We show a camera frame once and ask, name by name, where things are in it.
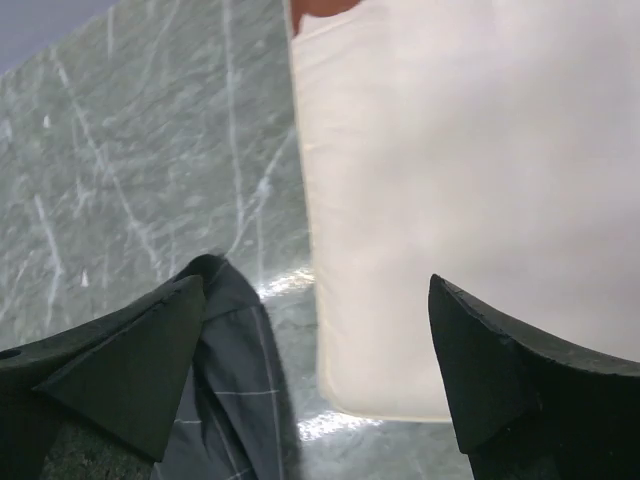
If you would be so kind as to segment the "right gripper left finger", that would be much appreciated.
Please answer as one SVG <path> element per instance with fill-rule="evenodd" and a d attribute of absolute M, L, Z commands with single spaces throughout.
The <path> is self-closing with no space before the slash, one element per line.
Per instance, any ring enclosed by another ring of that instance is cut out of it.
<path fill-rule="evenodd" d="M 1 353 L 4 479 L 147 479 L 202 328 L 203 281 Z"/>

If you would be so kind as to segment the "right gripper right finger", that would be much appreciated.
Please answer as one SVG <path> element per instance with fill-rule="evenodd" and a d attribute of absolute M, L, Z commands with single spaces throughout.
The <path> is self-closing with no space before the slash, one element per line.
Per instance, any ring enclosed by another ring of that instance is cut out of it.
<path fill-rule="evenodd" d="M 438 275 L 428 310 L 475 478 L 638 478 L 638 363 L 549 334 Z"/>

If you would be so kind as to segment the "dark grey checked pillowcase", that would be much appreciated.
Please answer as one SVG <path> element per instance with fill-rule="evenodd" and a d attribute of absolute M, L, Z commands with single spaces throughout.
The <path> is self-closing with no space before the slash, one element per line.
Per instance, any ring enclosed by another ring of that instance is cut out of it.
<path fill-rule="evenodd" d="M 203 329 L 152 478 L 301 478 L 297 423 L 267 309 L 223 256 L 201 255 L 177 276 L 191 275 L 204 283 Z"/>

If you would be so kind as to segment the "cream bear print pillow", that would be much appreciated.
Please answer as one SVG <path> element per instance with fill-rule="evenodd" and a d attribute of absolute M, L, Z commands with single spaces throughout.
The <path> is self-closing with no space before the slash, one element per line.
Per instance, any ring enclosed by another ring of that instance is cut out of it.
<path fill-rule="evenodd" d="M 639 5 L 294 1 L 291 66 L 337 410 L 447 420 L 440 275 L 639 357 Z"/>

